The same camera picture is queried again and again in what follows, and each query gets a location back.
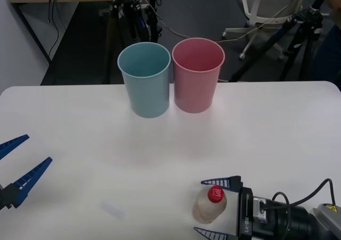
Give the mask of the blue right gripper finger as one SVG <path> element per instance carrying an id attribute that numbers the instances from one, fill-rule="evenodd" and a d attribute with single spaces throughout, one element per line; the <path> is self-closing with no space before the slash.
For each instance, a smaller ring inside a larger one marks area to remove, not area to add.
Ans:
<path id="1" fill-rule="evenodd" d="M 224 190 L 239 193 L 243 187 L 241 176 L 234 175 L 226 178 L 207 179 L 200 182 L 202 185 L 219 186 Z"/>
<path id="2" fill-rule="evenodd" d="M 235 240 L 237 236 L 230 235 L 227 233 L 221 233 L 212 230 L 205 230 L 203 228 L 194 227 L 193 228 L 196 232 L 198 232 L 201 236 L 208 240 Z"/>

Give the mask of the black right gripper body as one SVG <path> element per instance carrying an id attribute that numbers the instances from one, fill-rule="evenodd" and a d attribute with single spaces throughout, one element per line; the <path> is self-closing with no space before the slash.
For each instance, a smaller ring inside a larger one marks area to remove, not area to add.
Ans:
<path id="1" fill-rule="evenodd" d="M 253 235 L 253 192 L 242 187 L 238 196 L 237 236 Z"/>

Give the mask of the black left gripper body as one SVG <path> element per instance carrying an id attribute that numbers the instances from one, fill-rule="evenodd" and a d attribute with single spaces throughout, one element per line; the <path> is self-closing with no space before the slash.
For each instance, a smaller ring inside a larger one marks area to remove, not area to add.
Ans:
<path id="1" fill-rule="evenodd" d="M 1 186 L 1 210 L 3 208 L 10 209 L 13 202 L 13 185 L 6 187 Z"/>

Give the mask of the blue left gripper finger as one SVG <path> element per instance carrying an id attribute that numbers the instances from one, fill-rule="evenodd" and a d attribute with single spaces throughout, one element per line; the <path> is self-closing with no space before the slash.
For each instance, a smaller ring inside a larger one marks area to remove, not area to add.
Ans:
<path id="1" fill-rule="evenodd" d="M 9 185 L 10 197 L 9 197 L 9 205 L 14 206 L 15 208 L 19 207 L 22 202 L 28 196 L 28 193 L 31 191 L 33 186 L 37 183 L 49 165 L 52 163 L 52 158 L 48 157 L 40 164 L 38 164 L 31 171 L 20 177 L 17 181 L 11 183 Z"/>
<path id="2" fill-rule="evenodd" d="M 5 143 L 0 144 L 0 159 L 3 159 L 7 156 L 11 151 L 16 149 L 19 145 L 29 139 L 27 134 L 9 140 Z"/>

